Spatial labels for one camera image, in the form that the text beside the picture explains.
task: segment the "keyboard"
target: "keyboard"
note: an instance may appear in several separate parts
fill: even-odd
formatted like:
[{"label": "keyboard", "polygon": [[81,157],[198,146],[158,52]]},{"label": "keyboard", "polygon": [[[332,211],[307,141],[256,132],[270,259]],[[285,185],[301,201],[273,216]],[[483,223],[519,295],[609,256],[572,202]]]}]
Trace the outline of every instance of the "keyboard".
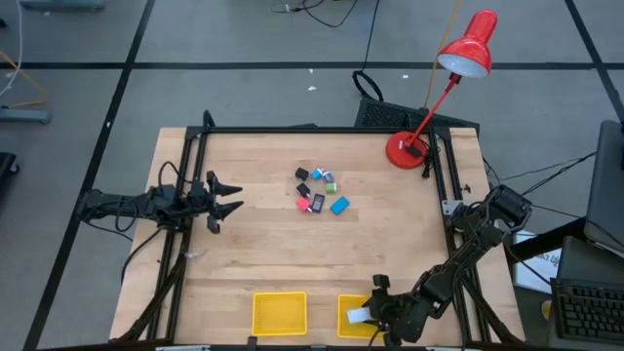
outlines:
[{"label": "keyboard", "polygon": [[561,338],[624,345],[624,285],[552,279]]}]

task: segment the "wooden tabletop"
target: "wooden tabletop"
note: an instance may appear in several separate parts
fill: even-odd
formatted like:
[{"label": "wooden tabletop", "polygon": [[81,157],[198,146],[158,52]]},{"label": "wooden tabletop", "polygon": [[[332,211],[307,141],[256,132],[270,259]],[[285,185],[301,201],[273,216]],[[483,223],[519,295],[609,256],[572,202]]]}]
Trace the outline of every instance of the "wooden tabletop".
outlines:
[{"label": "wooden tabletop", "polygon": [[[471,188],[464,198],[483,200],[488,181],[476,133],[451,129],[451,135],[460,182]],[[184,129],[161,130],[148,186],[157,183],[158,169],[165,161],[179,163],[183,136]],[[377,273],[390,276],[390,293],[406,292],[424,271],[448,258],[435,177],[423,179],[422,170],[392,166],[384,153],[387,138],[209,135],[203,177],[213,170],[221,182],[242,186],[242,192],[219,201],[244,200],[245,205],[221,224],[218,235],[208,231],[204,216],[195,219],[175,342],[245,344],[252,333],[254,293],[306,292],[308,333],[260,337],[260,344],[367,344],[367,340],[337,336],[338,295],[370,294],[371,277]],[[451,194],[446,154],[439,144]],[[191,155],[187,178],[195,150]],[[339,193],[327,195],[321,214],[296,208],[295,187],[300,181],[293,174],[297,167],[324,168],[335,176]],[[163,182],[175,183],[174,172],[165,171]],[[321,181],[306,184],[313,193],[325,193]],[[340,195],[351,205],[336,216],[329,206]],[[153,222],[141,221],[133,249],[154,229]],[[111,337],[125,332],[154,294],[164,240],[164,234],[157,237],[129,265]],[[478,270],[485,299],[509,330],[524,339],[502,247],[486,254]],[[469,303],[474,321],[472,307]],[[164,335],[168,312],[167,300],[160,335]],[[476,326],[472,323],[475,338],[479,335]],[[452,308],[440,320],[428,320],[418,344],[460,344]]]}]

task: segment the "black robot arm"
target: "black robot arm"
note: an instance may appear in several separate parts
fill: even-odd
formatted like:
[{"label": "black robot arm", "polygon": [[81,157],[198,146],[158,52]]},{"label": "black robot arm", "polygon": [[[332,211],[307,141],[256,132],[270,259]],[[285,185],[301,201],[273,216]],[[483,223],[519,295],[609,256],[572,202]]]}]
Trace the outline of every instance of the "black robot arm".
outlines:
[{"label": "black robot arm", "polygon": [[207,173],[206,179],[208,190],[203,181],[193,179],[187,194],[177,192],[171,184],[150,187],[136,196],[106,194],[94,189],[83,195],[78,216],[84,221],[107,215],[145,218],[156,221],[158,227],[183,230],[186,218],[209,214],[208,228],[217,234],[220,231],[217,220],[224,220],[243,202],[221,205],[216,196],[231,195],[243,188],[221,184],[212,171]]},{"label": "black robot arm", "polygon": [[[456,233],[467,233],[469,239],[444,264],[422,274],[410,292],[390,295],[387,291],[390,288],[389,278],[384,275],[373,277],[373,283],[378,288],[372,291],[364,306],[369,308],[373,318],[371,322],[386,332],[384,343],[389,350],[399,349],[402,340],[418,341],[427,318],[442,317],[456,289],[461,286],[467,269],[491,248],[498,246],[506,235],[525,227],[531,213],[530,205],[529,200],[512,189],[499,185],[489,192],[483,202],[470,206],[459,204],[455,208],[445,225]],[[497,221],[500,221],[500,227],[495,224]],[[484,304],[489,309],[483,298],[479,298],[477,305],[484,307]],[[494,323],[489,322],[493,327],[502,325],[497,319]],[[506,329],[501,333],[510,334]],[[510,338],[519,341],[513,335]]]}]

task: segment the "yellow tray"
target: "yellow tray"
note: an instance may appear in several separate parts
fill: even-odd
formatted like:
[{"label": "yellow tray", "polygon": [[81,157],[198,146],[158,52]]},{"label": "yellow tray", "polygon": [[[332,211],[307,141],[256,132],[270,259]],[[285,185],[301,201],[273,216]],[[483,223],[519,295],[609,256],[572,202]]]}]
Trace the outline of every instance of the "yellow tray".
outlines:
[{"label": "yellow tray", "polygon": [[[369,299],[366,295],[341,294],[338,296],[338,336],[347,338],[364,338],[370,340],[376,326],[366,323],[350,324],[347,311],[362,307]],[[375,339],[383,337],[383,332],[377,334]]]},{"label": "yellow tray", "polygon": [[253,335],[305,335],[307,332],[305,292],[257,292],[253,295]]}]

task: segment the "lamp shade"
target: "lamp shade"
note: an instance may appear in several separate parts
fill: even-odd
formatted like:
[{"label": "lamp shade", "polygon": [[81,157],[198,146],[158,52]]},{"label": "lamp shade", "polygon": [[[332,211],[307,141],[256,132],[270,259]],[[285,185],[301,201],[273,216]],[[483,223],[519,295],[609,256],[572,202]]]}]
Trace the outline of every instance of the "lamp shade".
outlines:
[{"label": "lamp shade", "polygon": [[438,53],[438,62],[449,71],[468,78],[486,78],[491,71],[489,37],[498,18],[492,10],[475,14],[464,35],[446,45]]}]

